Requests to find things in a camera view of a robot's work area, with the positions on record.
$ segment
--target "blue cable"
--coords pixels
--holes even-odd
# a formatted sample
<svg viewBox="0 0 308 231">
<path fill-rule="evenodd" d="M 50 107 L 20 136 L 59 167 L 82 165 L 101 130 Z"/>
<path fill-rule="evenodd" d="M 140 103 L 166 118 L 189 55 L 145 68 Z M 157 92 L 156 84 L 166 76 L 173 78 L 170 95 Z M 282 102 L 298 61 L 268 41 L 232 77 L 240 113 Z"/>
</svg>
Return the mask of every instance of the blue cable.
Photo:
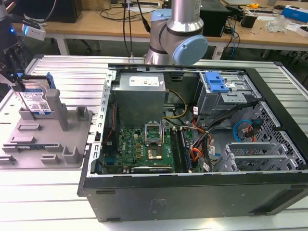
<svg viewBox="0 0 308 231">
<path fill-rule="evenodd" d="M 237 132 L 237 127 L 239 126 L 239 124 L 241 124 L 241 123 L 243 123 L 243 122 L 247 122 L 247 123 L 249 123 L 250 125 L 252 125 L 252 121 L 247 120 L 247 119 L 241 120 L 241 121 L 238 122 L 236 125 L 234 125 L 234 128 L 233 128 L 233 136 L 234 136 L 236 142 L 242 142 L 242 141 L 240 140 L 240 138 L 238 138 L 236 132 Z"/>
<path fill-rule="evenodd" d="M 235 28 L 234 28 L 232 22 L 229 21 L 229 19 L 228 19 L 228 22 L 232 25 L 232 30 L 231 31 L 232 31 L 232 36 L 234 37 L 234 47 L 233 47 L 232 54 L 231 54 L 231 57 L 233 57 L 235 49 L 236 49 Z"/>
</svg>

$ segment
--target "motherboard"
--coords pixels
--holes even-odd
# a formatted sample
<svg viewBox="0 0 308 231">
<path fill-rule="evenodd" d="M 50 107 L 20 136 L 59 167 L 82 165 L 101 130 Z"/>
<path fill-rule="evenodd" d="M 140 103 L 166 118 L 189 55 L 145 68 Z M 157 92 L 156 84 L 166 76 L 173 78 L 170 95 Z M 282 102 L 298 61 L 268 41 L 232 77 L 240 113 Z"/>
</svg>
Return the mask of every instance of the motherboard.
<svg viewBox="0 0 308 231">
<path fill-rule="evenodd" d="M 192 136 L 190 129 L 161 129 L 153 124 L 144 128 L 123 128 L 116 153 L 103 155 L 103 168 L 124 174 L 188 172 L 192 169 L 189 155 L 194 141 Z"/>
</svg>

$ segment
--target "chip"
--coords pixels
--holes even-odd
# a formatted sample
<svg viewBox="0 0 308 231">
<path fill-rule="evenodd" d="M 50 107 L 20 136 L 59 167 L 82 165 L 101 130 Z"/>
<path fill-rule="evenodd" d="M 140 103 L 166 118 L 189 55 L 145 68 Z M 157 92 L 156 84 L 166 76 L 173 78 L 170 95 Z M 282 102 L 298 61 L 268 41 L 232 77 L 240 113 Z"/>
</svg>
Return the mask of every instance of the chip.
<svg viewBox="0 0 308 231">
<path fill-rule="evenodd" d="M 149 160 L 161 160 L 163 159 L 162 147 L 160 146 L 149 146 L 148 147 L 148 159 Z"/>
</svg>

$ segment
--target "blue box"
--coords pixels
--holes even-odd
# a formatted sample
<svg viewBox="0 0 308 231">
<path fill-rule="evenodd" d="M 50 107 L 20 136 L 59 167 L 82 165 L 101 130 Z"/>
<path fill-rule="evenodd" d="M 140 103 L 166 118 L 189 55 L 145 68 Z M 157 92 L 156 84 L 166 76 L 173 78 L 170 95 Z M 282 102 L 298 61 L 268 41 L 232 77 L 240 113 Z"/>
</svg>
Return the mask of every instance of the blue box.
<svg viewBox="0 0 308 231">
<path fill-rule="evenodd" d="M 290 5 L 286 5 L 282 11 L 282 15 L 286 18 L 291 18 L 304 23 L 308 22 L 308 9 L 295 9 L 291 8 Z"/>
</svg>

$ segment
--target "aluminum workbench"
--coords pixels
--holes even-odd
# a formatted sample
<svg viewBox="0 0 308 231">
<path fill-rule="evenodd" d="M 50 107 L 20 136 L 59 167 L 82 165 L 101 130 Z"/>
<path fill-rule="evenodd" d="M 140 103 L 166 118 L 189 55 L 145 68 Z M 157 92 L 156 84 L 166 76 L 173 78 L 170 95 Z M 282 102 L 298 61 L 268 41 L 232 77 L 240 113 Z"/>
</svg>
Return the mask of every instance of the aluminum workbench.
<svg viewBox="0 0 308 231">
<path fill-rule="evenodd" d="M 87 105 L 94 112 L 91 144 L 108 64 L 142 64 L 142 58 L 50 56 L 35 58 L 27 74 L 53 75 L 69 110 Z M 282 66 L 270 62 L 212 61 L 197 65 L 253 67 L 290 115 L 308 134 L 308 92 Z M 10 91 L 0 103 L 0 144 L 19 120 L 20 102 Z M 81 169 L 0 171 L 0 230 L 308 230 L 308 198 L 275 216 L 99 223 L 86 198 L 77 196 Z"/>
</svg>

